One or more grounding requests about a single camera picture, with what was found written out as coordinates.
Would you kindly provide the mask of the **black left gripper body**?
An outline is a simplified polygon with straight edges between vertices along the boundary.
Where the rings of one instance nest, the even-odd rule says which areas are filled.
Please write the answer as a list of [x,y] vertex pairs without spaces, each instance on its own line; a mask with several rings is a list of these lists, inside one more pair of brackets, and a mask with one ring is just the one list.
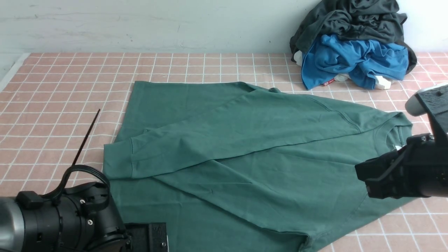
[[125,223],[105,185],[63,190],[53,205],[34,191],[16,196],[17,252],[168,252],[166,223]]

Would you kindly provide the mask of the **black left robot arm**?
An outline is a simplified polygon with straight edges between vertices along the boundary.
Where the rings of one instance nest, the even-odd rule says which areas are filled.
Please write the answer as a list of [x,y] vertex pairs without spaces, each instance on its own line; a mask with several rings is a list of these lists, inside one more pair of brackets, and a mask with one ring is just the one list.
[[100,182],[64,189],[57,206],[38,198],[33,191],[1,197],[2,252],[169,251],[164,222],[124,223],[113,199],[91,216],[83,213],[83,205],[110,198]]

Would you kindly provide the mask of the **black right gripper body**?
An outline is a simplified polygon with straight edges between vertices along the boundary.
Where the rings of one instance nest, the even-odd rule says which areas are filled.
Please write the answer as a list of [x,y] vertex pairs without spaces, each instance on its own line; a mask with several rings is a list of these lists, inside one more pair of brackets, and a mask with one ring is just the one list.
[[357,164],[355,171],[371,198],[446,198],[447,140],[432,134],[413,135],[401,149]]

